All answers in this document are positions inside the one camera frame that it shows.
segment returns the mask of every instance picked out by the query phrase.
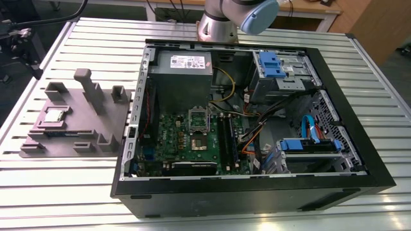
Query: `blue plastic clip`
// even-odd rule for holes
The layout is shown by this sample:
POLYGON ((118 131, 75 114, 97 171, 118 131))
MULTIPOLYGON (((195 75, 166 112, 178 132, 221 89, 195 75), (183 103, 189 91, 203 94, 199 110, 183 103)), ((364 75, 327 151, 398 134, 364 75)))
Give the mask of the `blue plastic clip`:
POLYGON ((282 150, 303 150, 303 144, 301 140, 283 140, 281 141, 282 150))
POLYGON ((341 151, 344 149, 342 142, 340 140, 334 140, 334 145, 337 151, 341 151))
POLYGON ((265 77, 286 78, 286 72, 282 70, 282 61, 274 52, 261 52, 259 61, 265 69, 265 77))

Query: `power supply label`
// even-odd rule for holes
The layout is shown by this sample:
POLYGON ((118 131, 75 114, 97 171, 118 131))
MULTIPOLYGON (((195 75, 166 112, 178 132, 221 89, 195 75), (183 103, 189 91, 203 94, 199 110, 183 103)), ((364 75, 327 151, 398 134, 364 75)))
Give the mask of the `power supply label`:
POLYGON ((171 68, 206 69, 205 56, 182 56, 171 57, 171 68))

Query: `wooden desk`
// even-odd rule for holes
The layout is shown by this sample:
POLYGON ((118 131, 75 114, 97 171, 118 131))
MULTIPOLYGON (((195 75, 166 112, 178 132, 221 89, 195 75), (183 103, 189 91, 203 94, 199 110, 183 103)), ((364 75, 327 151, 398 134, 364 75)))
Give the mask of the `wooden desk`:
POLYGON ((411 0, 337 0, 345 13, 330 32, 353 33, 378 65, 411 33, 411 0))
MULTIPOLYGON (((46 0, 51 3, 54 1, 65 2, 82 2, 83 0, 46 0)), ((181 0, 173 0, 178 9, 182 8, 181 0)), ((146 0, 90 0, 90 4, 106 4, 106 5, 123 5, 123 6, 142 6, 146 8, 147 21, 157 21, 155 14, 147 4, 146 0)), ((157 8, 174 8, 170 0, 150 0, 151 7, 154 10, 157 8)), ((206 0, 183 0, 185 9, 187 10, 205 10, 206 0)), ((327 32, 332 24, 340 14, 342 14, 342 9, 337 3, 333 3, 330 7, 322 5, 318 1, 310 0, 293 0, 294 13, 293 17, 298 18, 315 18, 321 19, 322 22, 317 28, 318 32, 327 32)), ((287 17, 290 13, 290 3, 281 5, 281 11, 278 16, 287 17)))

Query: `motherboard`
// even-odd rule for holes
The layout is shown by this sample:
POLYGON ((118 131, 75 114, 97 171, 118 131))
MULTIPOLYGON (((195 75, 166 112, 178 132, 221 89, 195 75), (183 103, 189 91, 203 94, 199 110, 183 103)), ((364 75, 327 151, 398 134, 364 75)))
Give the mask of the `motherboard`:
POLYGON ((194 109, 189 114, 161 115, 157 146, 142 147, 145 176, 166 176, 167 169, 178 168, 197 168, 197 175, 250 174, 250 160, 239 156, 237 147, 242 118, 205 113, 194 109))

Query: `ram slot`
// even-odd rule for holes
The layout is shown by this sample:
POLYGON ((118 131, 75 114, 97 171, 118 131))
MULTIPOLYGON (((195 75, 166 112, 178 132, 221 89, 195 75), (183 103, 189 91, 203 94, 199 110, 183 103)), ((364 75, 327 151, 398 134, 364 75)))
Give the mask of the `ram slot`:
POLYGON ((226 131, 225 131, 225 118, 218 119, 218 136, 219 136, 219 150, 221 150, 221 163, 223 170, 230 168, 229 164, 229 147, 226 142, 226 131))
POLYGON ((233 166, 235 167, 235 163, 239 161, 239 153, 238 153, 238 140, 237 140, 237 132, 234 130, 233 118, 229 117, 227 123, 230 125, 230 142, 231 142, 231 150, 230 153, 233 155, 233 166))

